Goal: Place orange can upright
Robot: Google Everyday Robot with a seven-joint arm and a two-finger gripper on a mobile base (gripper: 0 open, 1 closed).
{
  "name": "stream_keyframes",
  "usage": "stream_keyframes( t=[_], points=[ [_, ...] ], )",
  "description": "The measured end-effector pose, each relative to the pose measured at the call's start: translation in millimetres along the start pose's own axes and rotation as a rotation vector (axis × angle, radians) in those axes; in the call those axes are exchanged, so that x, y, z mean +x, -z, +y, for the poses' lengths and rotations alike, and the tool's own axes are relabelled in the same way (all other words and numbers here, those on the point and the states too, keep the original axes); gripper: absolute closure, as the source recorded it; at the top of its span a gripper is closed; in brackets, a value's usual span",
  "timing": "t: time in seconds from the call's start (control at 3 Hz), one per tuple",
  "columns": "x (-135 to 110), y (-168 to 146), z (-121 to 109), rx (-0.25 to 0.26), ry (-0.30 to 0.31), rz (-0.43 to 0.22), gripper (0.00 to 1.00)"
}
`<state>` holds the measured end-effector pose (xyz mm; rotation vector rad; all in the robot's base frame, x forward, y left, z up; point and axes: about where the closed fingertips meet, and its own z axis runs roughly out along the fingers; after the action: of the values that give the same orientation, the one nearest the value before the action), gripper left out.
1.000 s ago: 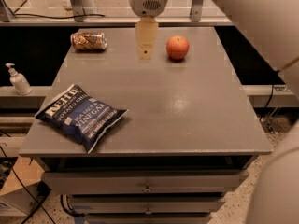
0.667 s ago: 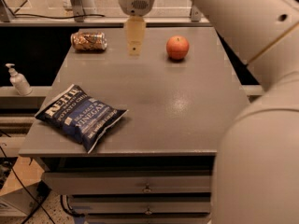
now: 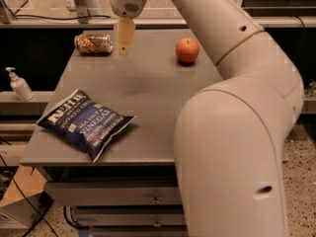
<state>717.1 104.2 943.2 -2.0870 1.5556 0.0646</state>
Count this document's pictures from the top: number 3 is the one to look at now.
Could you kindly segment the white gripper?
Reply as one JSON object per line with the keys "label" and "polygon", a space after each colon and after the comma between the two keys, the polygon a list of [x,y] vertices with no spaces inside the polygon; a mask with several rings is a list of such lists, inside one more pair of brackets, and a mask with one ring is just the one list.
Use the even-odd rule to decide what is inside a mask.
{"label": "white gripper", "polygon": [[143,11],[147,0],[110,0],[113,12],[121,17],[114,25],[117,53],[128,55],[135,32],[132,19]]}

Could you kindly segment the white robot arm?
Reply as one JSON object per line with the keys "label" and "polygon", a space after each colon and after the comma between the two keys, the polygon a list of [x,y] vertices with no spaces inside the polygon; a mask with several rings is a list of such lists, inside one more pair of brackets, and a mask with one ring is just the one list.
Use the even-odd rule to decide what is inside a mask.
{"label": "white robot arm", "polygon": [[190,237],[289,237],[282,150],[303,82],[233,0],[171,0],[221,81],[178,115],[174,157]]}

